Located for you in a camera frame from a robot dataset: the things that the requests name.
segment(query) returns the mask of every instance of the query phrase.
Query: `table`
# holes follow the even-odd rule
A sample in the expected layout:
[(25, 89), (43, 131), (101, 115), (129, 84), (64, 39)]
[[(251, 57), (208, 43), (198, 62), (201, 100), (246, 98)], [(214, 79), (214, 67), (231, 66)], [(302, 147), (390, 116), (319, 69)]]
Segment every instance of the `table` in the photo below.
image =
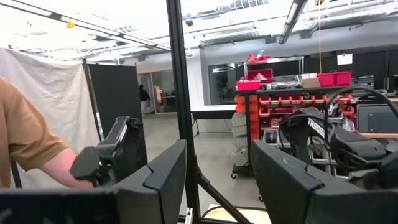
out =
[(197, 126), (197, 134), (194, 136), (198, 136), (199, 132), (199, 119), (232, 119), (232, 116), (235, 114), (236, 105), (214, 105), (214, 106), (199, 106), (191, 109), (193, 124)]

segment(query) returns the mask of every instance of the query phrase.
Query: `person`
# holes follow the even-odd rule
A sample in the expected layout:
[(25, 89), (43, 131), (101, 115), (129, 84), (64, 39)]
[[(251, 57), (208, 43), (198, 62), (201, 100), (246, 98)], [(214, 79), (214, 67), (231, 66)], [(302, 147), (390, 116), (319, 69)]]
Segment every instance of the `person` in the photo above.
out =
[(11, 186), (11, 159), (25, 171), (40, 169), (66, 187), (93, 188), (69, 173), (76, 153), (51, 132), (22, 93), (1, 77), (0, 99), (0, 188)]
[(141, 112), (144, 114), (147, 108), (147, 101), (150, 100), (148, 92), (145, 91), (143, 85), (139, 85), (139, 98), (141, 99)]

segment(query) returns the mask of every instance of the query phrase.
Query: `glass window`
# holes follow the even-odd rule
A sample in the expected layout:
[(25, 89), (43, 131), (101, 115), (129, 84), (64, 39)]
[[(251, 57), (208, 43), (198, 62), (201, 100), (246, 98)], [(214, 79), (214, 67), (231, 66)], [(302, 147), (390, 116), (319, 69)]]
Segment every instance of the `glass window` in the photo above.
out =
[(212, 65), (209, 69), (210, 104), (233, 105), (236, 81), (244, 77), (243, 63)]
[(152, 73), (156, 113), (177, 112), (173, 71)]

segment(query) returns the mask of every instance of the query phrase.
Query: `hand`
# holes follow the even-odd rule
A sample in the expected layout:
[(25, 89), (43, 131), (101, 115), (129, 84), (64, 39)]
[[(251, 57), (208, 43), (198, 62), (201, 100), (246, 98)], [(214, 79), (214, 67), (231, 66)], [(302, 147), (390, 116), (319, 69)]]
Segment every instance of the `hand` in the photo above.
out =
[(89, 181), (81, 180), (76, 183), (76, 186), (74, 188), (82, 189), (82, 190), (89, 190), (89, 189), (94, 189), (94, 186)]

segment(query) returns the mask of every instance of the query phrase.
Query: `concrete floor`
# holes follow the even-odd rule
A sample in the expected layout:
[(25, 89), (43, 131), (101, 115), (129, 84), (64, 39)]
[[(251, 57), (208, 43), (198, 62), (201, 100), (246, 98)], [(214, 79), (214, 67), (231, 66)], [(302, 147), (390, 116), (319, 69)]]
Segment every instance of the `concrete floor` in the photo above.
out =
[[(201, 171), (211, 184), (224, 195), (233, 205), (244, 207), (262, 207), (258, 200), (258, 188), (254, 178), (230, 177), (233, 166), (233, 136), (229, 130), (230, 121), (206, 120), (199, 121), (201, 132), (195, 138), (195, 152)], [(148, 160), (166, 150), (179, 138), (176, 114), (146, 114), (144, 131)], [(202, 214), (211, 204), (217, 204), (202, 188), (199, 187)], [(186, 212), (186, 200), (183, 199), (180, 213)]]

